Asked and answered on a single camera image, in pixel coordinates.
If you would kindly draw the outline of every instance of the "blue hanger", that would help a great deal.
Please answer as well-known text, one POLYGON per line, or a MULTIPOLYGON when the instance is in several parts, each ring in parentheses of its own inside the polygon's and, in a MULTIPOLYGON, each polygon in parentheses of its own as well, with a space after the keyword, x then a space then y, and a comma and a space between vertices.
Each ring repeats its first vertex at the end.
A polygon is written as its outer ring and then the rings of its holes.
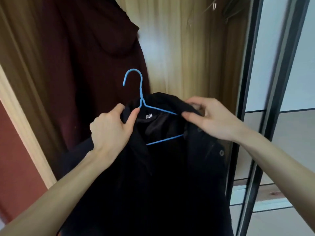
MULTIPOLYGON (((166 113, 170 113, 170 114, 174 114, 174 115, 177 115, 176 113, 173 113, 171 111, 167 111, 167 110, 164 110, 164 109, 161 109, 161 108, 156 108, 156 107, 152 107, 152 106, 149 106, 146 104, 144 98, 143 98, 143 93, 142 93, 142 81, 143 81, 143 77, 142 77, 142 74, 139 70, 137 69, 129 69, 126 74, 125 74, 125 78, 124 78, 124 82, 123 82, 123 86, 125 86, 126 84, 126 79, 127 79, 127 76, 128 74, 131 72, 131 71, 136 71, 139 73, 140 75, 140 106, 139 107, 142 107, 142 102, 143 102, 143 105, 146 106, 147 108, 153 108, 153 109, 156 109, 156 110, 160 110, 162 112, 166 112, 166 113)), ((165 142, 165 141, 168 141, 168 140, 171 140, 171 139, 175 139, 175 138, 179 138, 183 136, 183 134, 181 135, 178 135, 178 136, 175 136, 175 137, 171 137, 171 138, 166 138, 166 139, 163 139, 163 140, 159 140, 159 141, 156 141, 156 142, 152 142, 152 143, 148 143, 147 145, 152 145, 152 144, 155 144, 155 143, 160 143, 160 142, 165 142)))

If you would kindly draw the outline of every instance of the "hanger hook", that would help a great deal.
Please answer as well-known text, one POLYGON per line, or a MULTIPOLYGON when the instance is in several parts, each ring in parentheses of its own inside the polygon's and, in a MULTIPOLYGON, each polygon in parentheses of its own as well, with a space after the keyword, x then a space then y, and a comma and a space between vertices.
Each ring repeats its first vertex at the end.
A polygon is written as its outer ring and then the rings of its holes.
POLYGON ((140 72, 139 70, 137 70, 137 69, 129 69, 129 70, 126 72, 126 74, 125 74, 125 78, 124 78, 124 81, 123 81, 123 86, 125 86, 126 80, 127 80, 127 76, 128 76, 128 74, 129 74, 131 71, 136 71, 136 72, 138 72, 138 74, 140 75, 140 88, 139 88, 139 89, 140 89, 140 106, 139 106, 139 107, 141 107, 141 106, 142 106, 142 102, 144 102, 143 93, 142 93, 142 81, 143 81, 143 77, 142 77, 141 72, 140 72))

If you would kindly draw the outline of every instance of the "left hand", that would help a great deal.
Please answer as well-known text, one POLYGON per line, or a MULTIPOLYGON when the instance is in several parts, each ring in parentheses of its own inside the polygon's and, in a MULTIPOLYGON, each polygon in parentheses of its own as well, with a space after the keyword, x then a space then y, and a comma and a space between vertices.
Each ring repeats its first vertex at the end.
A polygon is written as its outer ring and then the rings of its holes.
POLYGON ((114 162, 127 144, 140 111, 140 108, 134 109, 127 122, 123 124, 120 114, 124 108, 125 106, 119 103, 112 111, 102 113, 90 124, 94 143, 92 152, 100 158, 99 162, 104 170, 114 162))

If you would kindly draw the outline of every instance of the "hanging clothes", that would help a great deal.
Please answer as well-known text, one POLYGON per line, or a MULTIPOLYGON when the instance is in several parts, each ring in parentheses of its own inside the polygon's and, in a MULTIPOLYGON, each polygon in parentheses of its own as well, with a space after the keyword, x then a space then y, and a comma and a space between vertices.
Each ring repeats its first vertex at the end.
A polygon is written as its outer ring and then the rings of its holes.
MULTIPOLYGON (((127 145, 80 199, 62 235, 233 236, 224 148, 180 116, 198 114, 192 106, 163 93, 144 99, 178 116, 141 107, 127 145), (147 146, 179 134, 184 136, 147 146)), ((122 122, 137 107, 139 99, 129 103, 122 122)), ((90 138, 65 154, 64 174, 93 147, 90 138)))
POLYGON ((68 149, 90 136, 101 113, 139 97, 138 82, 122 86, 128 69, 141 71, 150 93, 138 30, 115 0, 43 0, 50 110, 68 149))

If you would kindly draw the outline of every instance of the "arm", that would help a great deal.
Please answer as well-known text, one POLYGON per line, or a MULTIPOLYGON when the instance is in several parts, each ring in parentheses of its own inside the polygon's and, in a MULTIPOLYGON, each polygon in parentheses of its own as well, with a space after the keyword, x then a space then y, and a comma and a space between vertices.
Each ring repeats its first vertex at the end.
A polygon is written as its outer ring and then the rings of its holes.
POLYGON ((39 200, 1 230, 0 236, 56 236, 89 186, 114 162, 127 144, 139 109, 132 111, 126 124, 120 120, 123 109, 124 106, 119 104, 90 124, 94 149, 39 200))
POLYGON ((250 130, 218 100, 192 97, 187 102, 205 110, 205 116, 184 112, 183 117, 216 138, 244 147, 315 231, 315 173, 250 130))

